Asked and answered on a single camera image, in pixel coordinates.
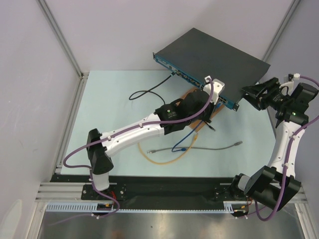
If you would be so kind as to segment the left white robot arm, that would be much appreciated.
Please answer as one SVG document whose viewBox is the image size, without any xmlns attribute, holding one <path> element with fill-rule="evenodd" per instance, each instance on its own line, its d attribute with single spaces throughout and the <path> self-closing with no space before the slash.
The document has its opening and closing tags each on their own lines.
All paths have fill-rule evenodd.
<svg viewBox="0 0 319 239">
<path fill-rule="evenodd" d="M 113 132 L 100 133 L 96 128 L 90 130 L 87 153 L 94 183 L 93 195 L 105 199 L 110 193 L 109 172 L 114 167 L 112 156 L 146 139 L 184 130 L 196 120 L 209 120 L 218 99 L 216 92 L 210 96 L 205 91 L 195 90 L 183 99 L 162 105 L 135 124 Z"/>
</svg>

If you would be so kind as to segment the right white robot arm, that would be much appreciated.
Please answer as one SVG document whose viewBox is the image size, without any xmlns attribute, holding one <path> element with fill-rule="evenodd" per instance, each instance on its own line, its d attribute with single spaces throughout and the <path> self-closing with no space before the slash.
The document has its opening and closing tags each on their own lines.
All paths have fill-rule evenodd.
<svg viewBox="0 0 319 239">
<path fill-rule="evenodd" d="M 234 177 L 229 188 L 233 199 L 248 197 L 276 213 L 299 192 L 301 183 L 295 179 L 297 150 L 306 128 L 318 120 L 309 120 L 306 110 L 319 93 L 307 83 L 295 87 L 294 82 L 301 78 L 298 73 L 289 74 L 283 84 L 272 78 L 242 89 L 245 100 L 257 110 L 271 107 L 276 111 L 276 142 L 268 165 L 252 176 Z"/>
</svg>

